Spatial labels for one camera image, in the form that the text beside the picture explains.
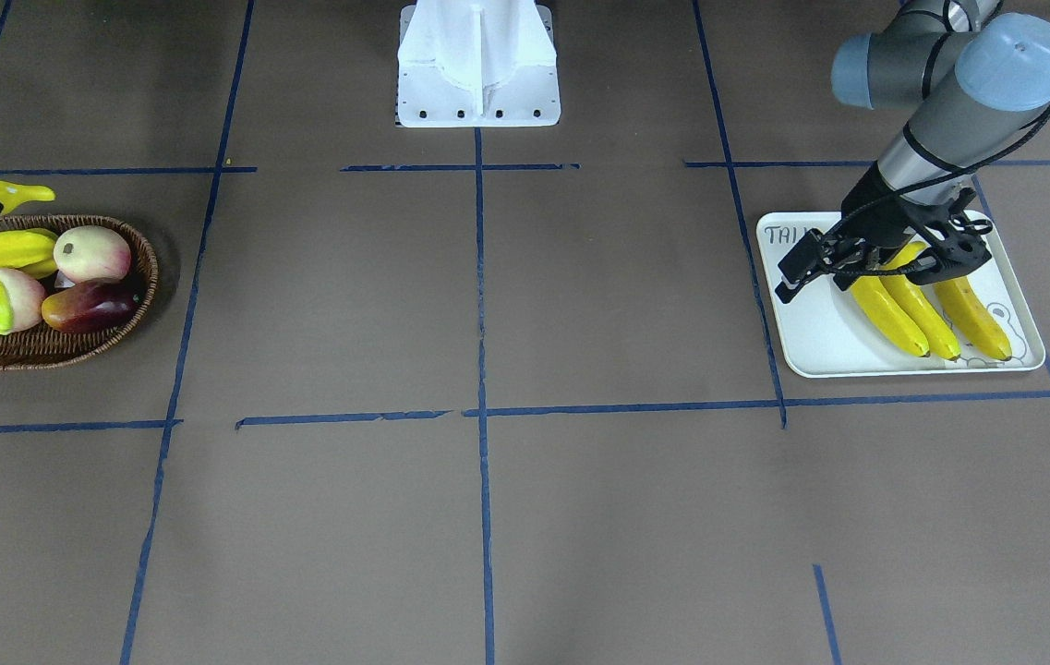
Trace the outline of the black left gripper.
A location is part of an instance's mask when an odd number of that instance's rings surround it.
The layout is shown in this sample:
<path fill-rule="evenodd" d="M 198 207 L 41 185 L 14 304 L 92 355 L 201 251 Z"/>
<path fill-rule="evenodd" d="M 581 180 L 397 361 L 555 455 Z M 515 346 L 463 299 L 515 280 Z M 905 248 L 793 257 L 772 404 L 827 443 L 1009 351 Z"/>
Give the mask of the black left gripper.
<path fill-rule="evenodd" d="M 968 210 L 976 198 L 972 187 L 952 185 L 938 202 L 916 202 L 904 187 L 887 183 L 879 165 L 872 165 L 841 203 L 834 233 L 808 230 L 778 262 L 778 302 L 792 302 L 807 284 L 831 276 L 840 292 L 859 279 L 854 274 L 865 259 L 895 259 L 912 240 L 924 248 L 900 263 L 901 273 L 916 285 L 933 285 L 967 277 L 982 268 L 992 252 L 985 237 L 994 231 L 992 219 Z"/>

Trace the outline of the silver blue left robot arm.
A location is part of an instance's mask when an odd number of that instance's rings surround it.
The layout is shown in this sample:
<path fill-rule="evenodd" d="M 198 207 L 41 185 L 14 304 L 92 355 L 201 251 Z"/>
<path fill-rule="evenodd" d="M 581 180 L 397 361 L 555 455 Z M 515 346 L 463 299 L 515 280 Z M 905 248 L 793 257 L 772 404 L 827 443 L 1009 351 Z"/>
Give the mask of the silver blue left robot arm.
<path fill-rule="evenodd" d="M 821 276 L 847 290 L 872 276 L 927 285 L 982 268 L 992 227 L 965 215 L 969 180 L 1048 122 L 1050 21 L 998 1 L 908 1 L 882 32 L 841 44 L 831 87 L 842 104 L 911 116 L 830 230 L 804 232 L 778 262 L 778 299 Z"/>

